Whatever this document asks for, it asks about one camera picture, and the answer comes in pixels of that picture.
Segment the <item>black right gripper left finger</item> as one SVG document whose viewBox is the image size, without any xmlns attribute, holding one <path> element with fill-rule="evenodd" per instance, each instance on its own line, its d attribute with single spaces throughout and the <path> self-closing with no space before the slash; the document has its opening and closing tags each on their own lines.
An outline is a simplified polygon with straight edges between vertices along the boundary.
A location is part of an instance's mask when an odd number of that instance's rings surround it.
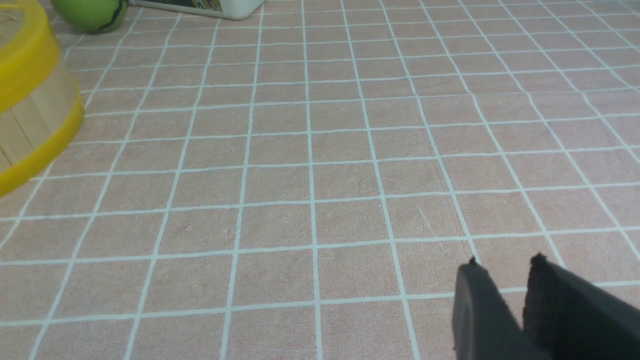
<svg viewBox="0 0 640 360">
<path fill-rule="evenodd" d="M 455 276 L 452 335 L 457 360 L 546 360 L 522 332 L 489 272 L 472 257 Z"/>
</svg>

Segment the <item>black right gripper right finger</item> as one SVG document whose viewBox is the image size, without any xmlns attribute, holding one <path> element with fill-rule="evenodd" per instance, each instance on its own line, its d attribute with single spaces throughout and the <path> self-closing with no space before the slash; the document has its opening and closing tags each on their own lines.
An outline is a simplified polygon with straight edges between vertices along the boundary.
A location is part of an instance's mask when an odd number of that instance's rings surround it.
<svg viewBox="0 0 640 360">
<path fill-rule="evenodd" d="M 549 262 L 530 260 L 522 330 L 553 360 L 637 360 L 637 307 Z"/>
</svg>

